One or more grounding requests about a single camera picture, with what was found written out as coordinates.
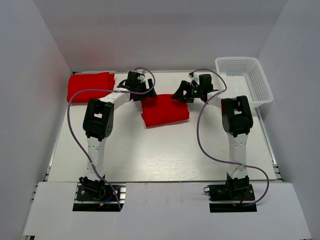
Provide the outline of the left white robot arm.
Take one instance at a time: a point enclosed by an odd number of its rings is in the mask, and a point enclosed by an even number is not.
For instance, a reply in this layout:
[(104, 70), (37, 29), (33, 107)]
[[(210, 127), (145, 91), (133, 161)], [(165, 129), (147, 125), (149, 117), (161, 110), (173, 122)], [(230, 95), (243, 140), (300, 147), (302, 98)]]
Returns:
[(115, 110), (130, 101), (157, 96), (154, 90), (155, 76), (146, 80), (146, 72), (151, 73), (142, 67), (129, 71), (127, 78), (118, 84), (117, 90), (101, 99), (89, 100), (82, 125), (88, 144), (85, 180), (103, 182), (105, 179), (105, 145), (113, 130)]

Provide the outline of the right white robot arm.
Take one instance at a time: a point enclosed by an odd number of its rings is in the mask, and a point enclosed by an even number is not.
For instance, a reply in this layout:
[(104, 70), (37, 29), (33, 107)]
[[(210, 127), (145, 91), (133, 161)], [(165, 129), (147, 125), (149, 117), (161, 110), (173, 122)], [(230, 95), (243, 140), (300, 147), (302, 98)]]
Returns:
[(194, 72), (189, 73), (190, 82), (183, 80), (171, 97), (182, 103), (193, 103), (195, 99), (204, 102), (204, 106), (215, 106), (221, 109), (222, 127), (229, 143), (229, 168), (226, 180), (226, 195), (236, 200), (249, 187), (249, 176), (246, 168), (246, 145), (253, 127), (253, 116), (248, 98), (245, 95), (234, 98), (219, 98), (226, 90), (214, 89), (212, 76)]

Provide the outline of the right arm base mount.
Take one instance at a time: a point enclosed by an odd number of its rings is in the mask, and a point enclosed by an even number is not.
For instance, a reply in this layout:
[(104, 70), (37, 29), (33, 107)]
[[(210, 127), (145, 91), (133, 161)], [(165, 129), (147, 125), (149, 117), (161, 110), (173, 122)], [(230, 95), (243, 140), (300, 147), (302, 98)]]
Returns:
[(253, 203), (255, 193), (252, 184), (246, 190), (232, 196), (225, 184), (210, 184), (203, 188), (208, 194), (210, 213), (253, 213), (257, 212), (257, 205)]

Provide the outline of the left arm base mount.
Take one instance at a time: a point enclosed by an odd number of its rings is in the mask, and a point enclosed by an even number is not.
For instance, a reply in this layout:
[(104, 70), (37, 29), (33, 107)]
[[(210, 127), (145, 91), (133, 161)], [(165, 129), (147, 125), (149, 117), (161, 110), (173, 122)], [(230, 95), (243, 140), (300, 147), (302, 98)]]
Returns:
[(120, 212), (116, 195), (107, 184), (101, 193), (93, 192), (77, 184), (73, 212)]

